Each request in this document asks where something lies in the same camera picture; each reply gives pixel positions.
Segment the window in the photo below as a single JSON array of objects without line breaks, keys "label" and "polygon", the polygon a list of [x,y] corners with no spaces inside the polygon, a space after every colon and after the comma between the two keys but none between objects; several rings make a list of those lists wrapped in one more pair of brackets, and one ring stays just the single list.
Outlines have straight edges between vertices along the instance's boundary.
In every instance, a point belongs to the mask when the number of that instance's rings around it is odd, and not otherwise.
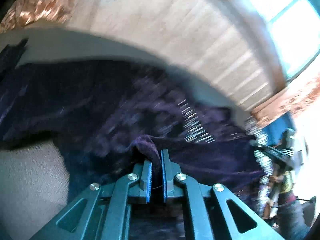
[{"label": "window", "polygon": [[307,0],[250,0],[267,22],[287,79],[320,50],[320,17]]}]

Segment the blurred background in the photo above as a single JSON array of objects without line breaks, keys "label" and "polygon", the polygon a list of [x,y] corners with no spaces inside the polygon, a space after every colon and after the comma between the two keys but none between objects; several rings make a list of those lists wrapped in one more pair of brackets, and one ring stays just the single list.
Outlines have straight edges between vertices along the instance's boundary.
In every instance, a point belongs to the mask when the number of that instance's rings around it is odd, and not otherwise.
[{"label": "blurred background", "polygon": [[[183,70],[197,100],[230,107],[243,128],[253,116],[268,144],[297,131],[295,193],[308,198],[320,196],[319,14],[320,0],[1,0],[0,49],[27,36],[19,65],[112,55]],[[51,141],[0,160],[0,222],[29,239],[66,204],[68,173]]]}]

